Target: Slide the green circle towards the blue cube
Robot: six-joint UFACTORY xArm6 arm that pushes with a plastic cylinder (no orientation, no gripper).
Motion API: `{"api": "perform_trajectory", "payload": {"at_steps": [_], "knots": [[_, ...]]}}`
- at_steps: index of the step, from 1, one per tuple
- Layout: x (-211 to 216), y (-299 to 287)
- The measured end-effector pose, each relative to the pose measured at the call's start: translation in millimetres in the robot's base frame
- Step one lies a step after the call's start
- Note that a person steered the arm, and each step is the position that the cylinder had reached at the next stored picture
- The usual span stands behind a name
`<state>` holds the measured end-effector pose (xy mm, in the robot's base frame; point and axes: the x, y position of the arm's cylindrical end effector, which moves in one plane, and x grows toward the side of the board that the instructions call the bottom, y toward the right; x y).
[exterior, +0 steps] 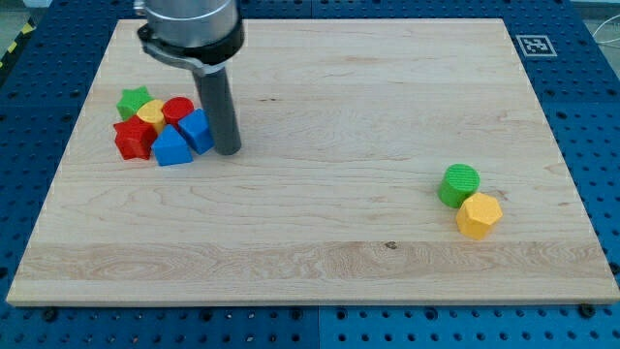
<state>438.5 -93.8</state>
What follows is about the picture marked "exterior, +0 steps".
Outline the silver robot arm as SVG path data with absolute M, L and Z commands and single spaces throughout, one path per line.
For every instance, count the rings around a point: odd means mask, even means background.
M 224 69 L 244 43 L 236 0 L 135 0 L 134 11 L 146 19 L 142 50 L 200 78 Z

